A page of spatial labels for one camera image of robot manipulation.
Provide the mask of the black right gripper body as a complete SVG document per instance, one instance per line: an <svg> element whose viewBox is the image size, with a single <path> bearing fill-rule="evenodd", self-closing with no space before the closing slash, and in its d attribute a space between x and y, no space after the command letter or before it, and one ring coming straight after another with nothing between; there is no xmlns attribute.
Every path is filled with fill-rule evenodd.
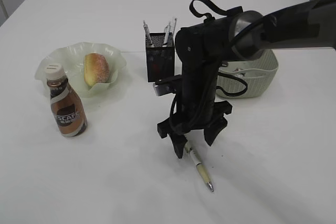
<svg viewBox="0 0 336 224"><path fill-rule="evenodd" d="M215 102L218 64L215 60L182 62L182 86L173 99L169 117L157 124L161 138L170 133L185 135L203 130L216 119L232 112L227 102Z"/></svg>

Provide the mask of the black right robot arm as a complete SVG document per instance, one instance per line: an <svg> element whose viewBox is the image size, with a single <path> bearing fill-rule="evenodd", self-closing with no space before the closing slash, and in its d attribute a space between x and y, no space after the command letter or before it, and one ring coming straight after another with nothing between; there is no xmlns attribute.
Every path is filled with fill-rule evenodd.
<svg viewBox="0 0 336 224"><path fill-rule="evenodd" d="M183 27L175 36L182 72L154 84L157 95L172 93L169 117L157 125L161 138L169 137L178 158L186 134L202 130L212 145L227 126L232 105L216 102L217 77L223 62L253 61L266 49L335 47L335 0L312 0L268 15L237 6L220 9L211 0L197 0L209 8L199 13L201 24Z"/></svg>

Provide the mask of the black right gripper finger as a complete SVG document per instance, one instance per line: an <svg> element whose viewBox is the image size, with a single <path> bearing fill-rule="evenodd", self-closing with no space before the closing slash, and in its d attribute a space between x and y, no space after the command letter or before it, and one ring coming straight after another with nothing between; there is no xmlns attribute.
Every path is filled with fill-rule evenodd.
<svg viewBox="0 0 336 224"><path fill-rule="evenodd" d="M227 120L224 117L216 119L209 127L204 129L204 139L208 146L212 146L218 134L227 126Z"/></svg>
<svg viewBox="0 0 336 224"><path fill-rule="evenodd" d="M187 143L187 139L184 135L178 135L175 133L169 134L174 151L179 159L183 157L184 146Z"/></svg>

